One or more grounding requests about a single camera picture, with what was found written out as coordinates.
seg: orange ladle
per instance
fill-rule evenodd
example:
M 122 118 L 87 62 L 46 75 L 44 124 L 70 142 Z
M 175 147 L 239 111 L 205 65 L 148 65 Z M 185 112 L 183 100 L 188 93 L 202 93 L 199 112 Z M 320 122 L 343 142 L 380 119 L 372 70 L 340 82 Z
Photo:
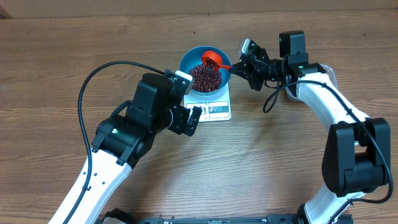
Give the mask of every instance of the orange ladle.
M 207 50 L 205 53 L 203 53 L 201 56 L 201 61 L 205 66 L 210 67 L 213 70 L 218 70 L 220 68 L 227 70 L 231 69 L 230 65 L 223 65 L 223 59 L 221 56 L 212 50 Z

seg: blue bowl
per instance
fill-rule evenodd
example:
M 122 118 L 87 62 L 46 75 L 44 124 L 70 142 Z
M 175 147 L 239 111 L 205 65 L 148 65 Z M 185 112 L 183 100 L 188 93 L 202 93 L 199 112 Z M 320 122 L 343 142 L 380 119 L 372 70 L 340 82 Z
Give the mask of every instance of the blue bowl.
M 231 62 L 229 61 L 226 54 L 224 54 L 224 52 L 222 52 L 220 49 L 217 49 L 217 48 L 211 47 L 211 46 L 200 46 L 200 47 L 195 47 L 194 49 L 191 49 L 184 55 L 184 57 L 182 57 L 181 63 L 180 63 L 180 71 L 189 74 L 189 70 L 194 68 L 196 65 L 201 64 L 200 58 L 203 55 L 203 53 L 205 53 L 205 51 L 207 51 L 207 50 L 212 50 L 212 51 L 218 53 L 221 56 L 221 58 L 223 59 L 223 65 L 231 65 Z M 229 71 L 221 68 L 220 72 L 221 72 L 221 77 L 223 79 L 223 82 L 221 83 L 221 86 L 218 90 L 211 91 L 208 93 L 202 93 L 202 92 L 195 91 L 195 90 L 191 90 L 191 92 L 194 94 L 197 94 L 197 95 L 202 95 L 202 96 L 210 96 L 210 95 L 213 95 L 213 94 L 219 92 L 228 83 L 229 78 L 231 78 L 231 74 L 229 73 Z

